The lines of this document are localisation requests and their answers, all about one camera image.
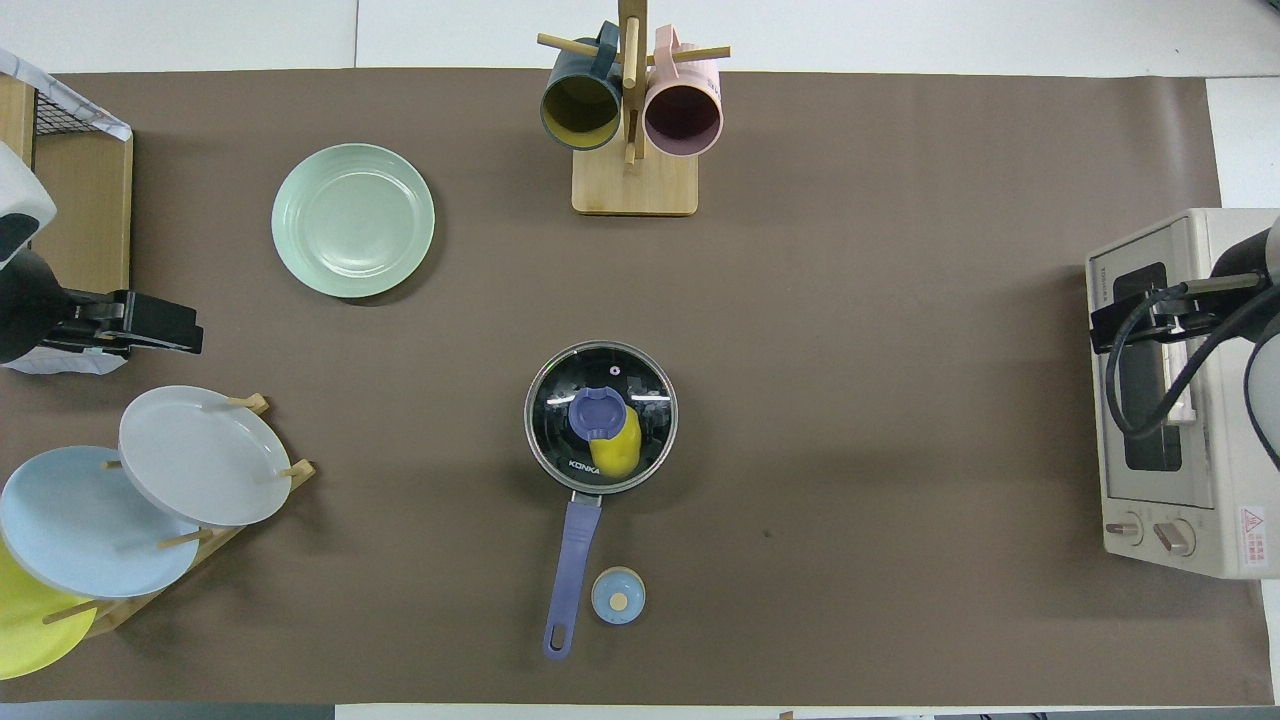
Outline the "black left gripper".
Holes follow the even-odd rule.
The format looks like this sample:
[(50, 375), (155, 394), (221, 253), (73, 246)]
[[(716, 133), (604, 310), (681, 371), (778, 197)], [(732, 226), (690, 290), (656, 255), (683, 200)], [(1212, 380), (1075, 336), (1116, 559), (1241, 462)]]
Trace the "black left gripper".
[[(200, 355), (204, 347), (193, 307), (133, 290), (111, 293), (59, 290), (42, 297), (42, 319), (47, 325), (42, 346), (73, 354), (131, 355), (133, 348), (157, 348)], [(125, 334), (113, 334), (120, 328)]]

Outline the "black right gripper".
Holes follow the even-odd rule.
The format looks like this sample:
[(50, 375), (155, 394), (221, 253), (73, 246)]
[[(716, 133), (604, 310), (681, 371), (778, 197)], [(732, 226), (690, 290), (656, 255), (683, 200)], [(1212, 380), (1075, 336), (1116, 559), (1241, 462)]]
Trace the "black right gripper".
[[(1208, 334), (1217, 316), (1202, 307), (1203, 293), (1190, 288), (1152, 290), (1130, 295), (1091, 313), (1092, 350), (1110, 354), (1147, 340), (1160, 343), (1183, 342)], [(1149, 300), (1148, 316), (1139, 316), (1126, 333), (1128, 318)]]

